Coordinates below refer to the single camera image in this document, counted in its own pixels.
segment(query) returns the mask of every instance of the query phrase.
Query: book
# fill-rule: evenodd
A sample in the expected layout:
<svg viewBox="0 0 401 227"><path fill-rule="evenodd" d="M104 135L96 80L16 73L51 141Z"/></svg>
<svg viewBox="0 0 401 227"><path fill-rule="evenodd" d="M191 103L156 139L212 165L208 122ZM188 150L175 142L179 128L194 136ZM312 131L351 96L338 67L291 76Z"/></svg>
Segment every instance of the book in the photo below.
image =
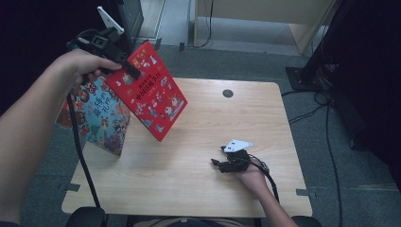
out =
<svg viewBox="0 0 401 227"><path fill-rule="evenodd" d="M77 86L70 93L78 124L78 133L88 142L121 156L130 110L110 89L103 78ZM72 129L68 103L65 101L56 124Z"/></svg>
<svg viewBox="0 0 401 227"><path fill-rule="evenodd" d="M128 63L141 72L138 79L120 69L106 83L161 142L188 102L150 42L139 46Z"/></svg>

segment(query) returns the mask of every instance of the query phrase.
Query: gray carpet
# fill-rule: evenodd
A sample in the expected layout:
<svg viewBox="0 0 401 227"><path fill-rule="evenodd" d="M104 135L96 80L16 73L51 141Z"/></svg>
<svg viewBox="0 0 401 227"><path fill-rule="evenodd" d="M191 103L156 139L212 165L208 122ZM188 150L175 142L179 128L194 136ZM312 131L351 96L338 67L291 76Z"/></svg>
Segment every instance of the gray carpet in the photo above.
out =
<svg viewBox="0 0 401 227"><path fill-rule="evenodd" d="M303 67L308 58L162 46L159 51L174 77L272 81L281 92L290 91L286 66ZM315 109L313 94L284 97L288 119ZM339 226L339 206L333 165L325 140L325 108L291 125L315 217L323 226ZM399 226L401 197L387 167L369 151L349 149L347 130L335 108L328 118L329 138L337 164L343 226ZM68 183L78 163L70 131L54 129L41 169L23 210L23 226L63 226L61 210ZM111 215L109 226L125 226L126 217Z"/></svg>

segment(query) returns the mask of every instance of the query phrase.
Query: black wire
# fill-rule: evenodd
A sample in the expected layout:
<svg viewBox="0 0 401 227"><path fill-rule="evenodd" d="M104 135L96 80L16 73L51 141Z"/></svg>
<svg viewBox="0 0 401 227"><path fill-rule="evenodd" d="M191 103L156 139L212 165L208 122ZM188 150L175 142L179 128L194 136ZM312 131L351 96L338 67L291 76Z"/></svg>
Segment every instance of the black wire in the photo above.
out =
<svg viewBox="0 0 401 227"><path fill-rule="evenodd" d="M95 185L94 185L94 182L92 181L91 173L89 172L89 168L86 165L85 159L84 159L83 154L82 154L82 147L80 146L80 141L79 141L77 119L76 119L76 116L75 116L73 100L71 99L70 95L67 96L67 102L68 102L68 108L70 109L70 115L71 115L71 122L72 122L72 125L73 125L75 145L76 145L76 148L77 148L77 154L78 154L78 157L79 157L79 160L80 160L80 164L82 165L83 172L85 173L86 180L87 180L87 182L89 184L89 188L91 189L91 193L92 193L92 196L94 198L95 205L96 205L97 208L100 208L100 202L99 202L99 199L97 197L97 193L96 193L96 190L95 190Z"/></svg>
<svg viewBox="0 0 401 227"><path fill-rule="evenodd" d="M327 111L326 111L326 121L325 121L325 132L326 132L326 142L327 142L327 146L328 146L328 151L330 153L330 157L331 157L331 162L333 164L333 169L334 169L334 176L336 179L336 188L337 188L337 197L339 200L339 227L342 226L342 201L341 201L341 193L340 193L340 181L339 181L339 174L337 172L337 166L336 166L336 162L334 161L334 156L333 156L333 151L331 149L331 145L330 145L330 139L328 136L328 114L330 111L330 105L327 105Z"/></svg>
<svg viewBox="0 0 401 227"><path fill-rule="evenodd" d="M325 102L324 102L324 103L320 102L320 101L317 99L317 96L318 96L318 95L322 95L322 96L325 97ZM314 95L314 100L315 100L316 103L319 104L319 106L318 106L315 110L313 110L313 111L311 111L311 112L309 112L309 113L305 113L305 114L302 114L302 115L299 115L299 116L296 116L296 117L290 119L290 120L288 121L289 125L292 125L292 124L294 124L295 122L298 122L298 121L300 121L300 120L302 120L302 119L305 119L305 118L308 118L308 117L314 115L319 109L321 109L321 108L323 108L323 107L329 105L330 102L331 102L331 98L330 98L329 96L324 95L323 92L315 93L315 95Z"/></svg>

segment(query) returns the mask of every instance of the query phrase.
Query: cartoon illustration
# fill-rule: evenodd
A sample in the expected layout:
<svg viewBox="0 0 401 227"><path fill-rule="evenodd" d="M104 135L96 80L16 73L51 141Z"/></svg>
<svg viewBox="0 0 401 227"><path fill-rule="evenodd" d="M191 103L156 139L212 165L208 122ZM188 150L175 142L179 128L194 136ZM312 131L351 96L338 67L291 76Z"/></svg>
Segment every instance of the cartoon illustration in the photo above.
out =
<svg viewBox="0 0 401 227"><path fill-rule="evenodd" d="M165 112L168 116L170 116L170 121L174 119L176 114L180 111L180 108L183 106L183 100L176 96L170 98L171 105L167 106Z"/></svg>
<svg viewBox="0 0 401 227"><path fill-rule="evenodd" d="M88 125L83 125L82 129L80 130L79 135L82 137L86 137L86 134L89 132L89 126Z"/></svg>
<svg viewBox="0 0 401 227"><path fill-rule="evenodd" d="M133 59L131 62L133 63L133 66L135 68L140 68L141 67L141 64L139 63L139 61L137 59Z"/></svg>
<svg viewBox="0 0 401 227"><path fill-rule="evenodd" d="M157 98L157 101L159 101L160 103L163 102L162 96L160 96L159 92L156 93L156 98Z"/></svg>
<svg viewBox="0 0 401 227"><path fill-rule="evenodd" d="M146 106L147 104L141 104L141 103L139 103L139 102L137 102L136 103L136 110L135 110L135 114L137 114L137 115L141 115L141 114L143 114L144 113L144 107Z"/></svg>
<svg viewBox="0 0 401 227"><path fill-rule="evenodd" d="M133 78L129 74L124 73L123 80L124 80L125 84L131 85L132 81L133 81Z"/></svg>
<svg viewBox="0 0 401 227"><path fill-rule="evenodd" d="M121 138L117 133L112 134L111 136L107 135L107 130L109 128L109 119L108 117L100 119L100 124L103 129L103 145L104 148L113 151L113 152L121 152Z"/></svg>
<svg viewBox="0 0 401 227"><path fill-rule="evenodd" d="M164 129L164 128L165 128L165 127L163 127L163 126L161 126L161 125L157 125L157 126L154 127L154 129L157 130L158 132L163 132L163 129Z"/></svg>
<svg viewBox="0 0 401 227"><path fill-rule="evenodd" d="M100 129L99 125L91 126L91 134L89 135L89 139L88 139L89 142L97 143L97 133L99 132L99 129Z"/></svg>
<svg viewBox="0 0 401 227"><path fill-rule="evenodd" d="M141 119L141 121L142 121L142 123L144 123L144 125L145 125L147 128L149 128L150 125L151 125L151 123L153 123L153 121L151 121L151 120L144 120L144 119Z"/></svg>
<svg viewBox="0 0 401 227"><path fill-rule="evenodd" d="M97 86L94 83L88 82L87 84L85 84L85 89L92 95L96 95Z"/></svg>
<svg viewBox="0 0 401 227"><path fill-rule="evenodd" d="M160 85L162 87L164 87L166 85L167 81L168 81L168 78L165 76L164 78L162 78L162 80L160 80Z"/></svg>
<svg viewBox="0 0 401 227"><path fill-rule="evenodd" d="M145 60L142 60L141 65L144 66L145 68L149 68L150 64L146 62Z"/></svg>
<svg viewBox="0 0 401 227"><path fill-rule="evenodd" d="M157 116L156 110L152 109L150 105L148 105L148 109L149 109L150 115L152 115L153 117Z"/></svg>
<svg viewBox="0 0 401 227"><path fill-rule="evenodd" d="M150 55L150 59L153 64L157 63L157 60L152 55Z"/></svg>

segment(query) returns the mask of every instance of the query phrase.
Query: wooden table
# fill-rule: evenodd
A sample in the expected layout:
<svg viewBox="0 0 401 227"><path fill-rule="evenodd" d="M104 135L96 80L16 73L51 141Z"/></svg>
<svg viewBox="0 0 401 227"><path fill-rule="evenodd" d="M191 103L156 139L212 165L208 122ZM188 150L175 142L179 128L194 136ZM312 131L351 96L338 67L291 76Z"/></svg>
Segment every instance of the wooden table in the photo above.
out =
<svg viewBox="0 0 401 227"><path fill-rule="evenodd" d="M163 142L133 116L120 158L86 143L84 156L103 209L108 214L181 217L262 218L258 200L232 174L220 173L210 159L225 160L220 146L249 141L277 183L291 216L311 216L304 177L277 84L212 79L175 79L188 105ZM230 89L234 96L222 92ZM78 164L62 210L95 205Z"/></svg>
<svg viewBox="0 0 401 227"><path fill-rule="evenodd" d="M331 20L337 2L338 0L214 0L213 18L289 24L298 50L304 54L320 27ZM194 45L197 45L198 17L209 17L211 5L212 0L196 0Z"/></svg>

